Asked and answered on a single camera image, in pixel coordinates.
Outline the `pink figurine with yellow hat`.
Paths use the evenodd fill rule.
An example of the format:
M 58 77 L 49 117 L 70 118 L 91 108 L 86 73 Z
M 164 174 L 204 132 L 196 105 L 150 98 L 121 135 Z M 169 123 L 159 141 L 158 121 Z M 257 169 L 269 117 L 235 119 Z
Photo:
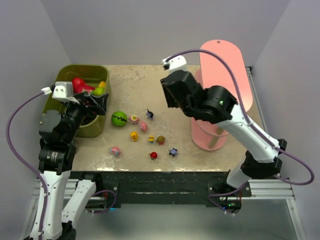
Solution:
M 140 121 L 140 118 L 137 115 L 131 115 L 128 117 L 128 121 L 134 125 L 137 125 Z

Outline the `pink figurine with blue glasses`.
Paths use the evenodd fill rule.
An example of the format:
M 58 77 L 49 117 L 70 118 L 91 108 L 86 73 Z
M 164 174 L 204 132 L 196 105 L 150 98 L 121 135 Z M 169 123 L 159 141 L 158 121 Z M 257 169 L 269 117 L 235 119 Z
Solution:
M 109 152 L 110 152 L 111 154 L 113 154 L 114 156 L 119 156 L 119 155 L 121 154 L 121 150 L 120 150 L 120 148 L 117 147 L 117 146 L 112 146 L 112 147 L 110 147 L 110 148 L 109 148 Z

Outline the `pink pig figurine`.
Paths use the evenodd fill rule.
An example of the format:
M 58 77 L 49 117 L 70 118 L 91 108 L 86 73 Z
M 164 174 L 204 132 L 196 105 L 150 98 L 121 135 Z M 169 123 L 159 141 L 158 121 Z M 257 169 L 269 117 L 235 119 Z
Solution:
M 139 126 L 140 126 L 140 129 L 143 131 L 143 132 L 147 132 L 148 131 L 148 124 L 144 121 L 141 121 L 139 123 Z

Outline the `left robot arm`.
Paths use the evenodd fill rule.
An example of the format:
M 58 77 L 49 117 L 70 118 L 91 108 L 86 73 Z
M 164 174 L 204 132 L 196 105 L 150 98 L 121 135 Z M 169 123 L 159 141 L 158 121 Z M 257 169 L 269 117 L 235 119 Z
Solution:
M 95 193 L 95 176 L 78 180 L 76 190 L 64 204 L 65 189 L 77 152 L 75 137 L 84 119 L 104 116 L 109 93 L 75 95 L 74 101 L 60 103 L 43 112 L 39 124 L 40 194 L 31 240 L 73 240 L 81 214 Z

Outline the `pink tiered shelf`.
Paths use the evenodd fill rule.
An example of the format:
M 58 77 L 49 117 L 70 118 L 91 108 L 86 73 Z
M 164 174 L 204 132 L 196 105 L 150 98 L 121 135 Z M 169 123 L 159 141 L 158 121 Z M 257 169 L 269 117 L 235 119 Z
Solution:
M 253 105 L 253 95 L 240 49 L 235 44 L 221 39 L 207 41 L 201 46 L 201 49 L 217 54 L 229 65 L 237 80 L 244 109 L 249 111 Z M 199 59 L 200 69 L 195 73 L 196 81 L 204 89 L 212 86 L 222 86 L 236 97 L 234 83 L 223 64 L 206 53 L 200 53 Z M 192 141 L 204 151 L 212 152 L 220 149 L 225 144 L 228 134 L 227 131 L 215 124 L 207 121 L 191 120 Z

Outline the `green apple toy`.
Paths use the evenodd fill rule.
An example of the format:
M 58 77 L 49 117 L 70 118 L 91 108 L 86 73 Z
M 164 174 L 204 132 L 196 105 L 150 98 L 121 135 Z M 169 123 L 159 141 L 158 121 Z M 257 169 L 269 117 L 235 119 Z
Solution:
M 94 89 L 94 91 L 92 92 L 92 94 L 96 97 L 99 97 L 101 95 L 103 95 L 105 93 L 105 88 L 98 86 L 97 88 Z

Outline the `red dragon fruit toy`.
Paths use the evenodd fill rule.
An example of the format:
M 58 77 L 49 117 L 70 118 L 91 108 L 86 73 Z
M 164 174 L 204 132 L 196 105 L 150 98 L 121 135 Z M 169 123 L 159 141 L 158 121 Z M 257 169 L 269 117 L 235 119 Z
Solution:
M 92 93 L 95 87 L 88 85 L 82 78 L 75 77 L 72 79 L 73 93 L 79 94 L 83 92 Z

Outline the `yellow pepper toy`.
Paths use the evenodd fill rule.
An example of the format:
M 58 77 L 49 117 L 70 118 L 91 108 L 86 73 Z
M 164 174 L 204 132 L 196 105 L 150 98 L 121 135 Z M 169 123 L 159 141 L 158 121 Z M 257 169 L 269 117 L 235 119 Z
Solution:
M 105 88 L 106 87 L 106 82 L 105 81 L 101 81 L 98 85 L 101 88 Z

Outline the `green plastic bin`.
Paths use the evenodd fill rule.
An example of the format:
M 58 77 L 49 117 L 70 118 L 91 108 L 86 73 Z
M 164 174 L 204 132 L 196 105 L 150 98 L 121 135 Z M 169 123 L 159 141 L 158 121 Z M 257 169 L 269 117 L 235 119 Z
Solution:
M 74 78 L 81 78 L 87 85 L 95 88 L 98 87 L 100 82 L 105 82 L 105 92 L 109 94 L 107 102 L 110 102 L 112 90 L 110 85 L 110 73 L 106 67 L 93 64 L 70 64 L 59 71 L 55 80 L 57 82 L 71 82 Z M 66 107 L 58 100 L 53 99 L 50 94 L 42 112 L 45 113 L 48 110 L 56 110 L 63 114 Z M 99 136 L 104 130 L 106 117 L 106 115 L 98 115 L 96 118 L 92 119 L 92 121 L 83 121 L 76 136 L 79 138 L 95 138 Z

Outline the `yellow duck figurine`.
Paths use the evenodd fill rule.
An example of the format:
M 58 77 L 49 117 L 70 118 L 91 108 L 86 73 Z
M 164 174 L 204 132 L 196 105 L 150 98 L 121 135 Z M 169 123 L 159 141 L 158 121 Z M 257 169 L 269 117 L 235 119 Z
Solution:
M 139 139 L 138 133 L 136 131 L 132 131 L 130 133 L 130 137 L 134 142 L 136 142 Z

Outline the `brown figurine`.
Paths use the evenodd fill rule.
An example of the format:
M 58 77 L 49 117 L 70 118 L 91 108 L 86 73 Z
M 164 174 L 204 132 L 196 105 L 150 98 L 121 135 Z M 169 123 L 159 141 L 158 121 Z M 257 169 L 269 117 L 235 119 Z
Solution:
M 162 146 L 165 143 L 166 138 L 163 135 L 160 135 L 156 138 L 156 142 L 158 145 Z

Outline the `yellow minion figurine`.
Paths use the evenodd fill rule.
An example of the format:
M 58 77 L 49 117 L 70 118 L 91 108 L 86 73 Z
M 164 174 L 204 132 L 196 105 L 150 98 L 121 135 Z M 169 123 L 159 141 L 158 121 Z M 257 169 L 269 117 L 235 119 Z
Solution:
M 154 137 L 153 135 L 150 135 L 150 136 L 148 137 L 148 142 L 151 143 L 151 144 L 153 144 L 154 141 L 155 141 L 155 137 Z

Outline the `red figurine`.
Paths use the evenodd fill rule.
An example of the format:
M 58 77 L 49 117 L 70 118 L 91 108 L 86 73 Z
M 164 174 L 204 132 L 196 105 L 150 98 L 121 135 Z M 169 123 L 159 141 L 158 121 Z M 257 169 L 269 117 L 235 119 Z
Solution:
M 155 160 L 155 159 L 157 159 L 158 158 L 158 154 L 156 153 L 156 152 L 151 152 L 150 154 L 149 154 L 149 156 L 150 156 L 150 159 L 151 160 Z

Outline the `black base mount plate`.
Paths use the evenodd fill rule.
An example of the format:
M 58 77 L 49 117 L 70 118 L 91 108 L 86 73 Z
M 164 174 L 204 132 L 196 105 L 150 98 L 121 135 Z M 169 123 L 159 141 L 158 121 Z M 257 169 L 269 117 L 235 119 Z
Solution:
M 90 210 L 124 204 L 212 207 L 211 200 L 234 210 L 241 208 L 241 198 L 252 195 L 249 184 L 238 191 L 228 186 L 226 172 L 72 171 L 70 178 L 96 183 L 98 202 L 90 200 Z

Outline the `aluminium frame rail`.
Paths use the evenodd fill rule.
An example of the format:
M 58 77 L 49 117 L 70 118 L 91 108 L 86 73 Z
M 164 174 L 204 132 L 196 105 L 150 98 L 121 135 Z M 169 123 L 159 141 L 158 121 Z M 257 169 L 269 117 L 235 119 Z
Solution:
M 76 184 L 79 180 L 69 179 L 66 184 L 64 199 L 68 200 L 72 197 L 76 191 Z M 282 182 L 277 179 L 266 179 L 266 180 L 250 180 L 245 189 L 241 190 L 242 200 L 295 200 L 294 192 L 290 184 Z M 32 197 L 38 199 L 40 194 L 40 181 L 36 180 Z M 147 194 L 155 195 L 151 191 L 142 191 L 138 193 L 136 190 L 133 191 L 134 195 Z

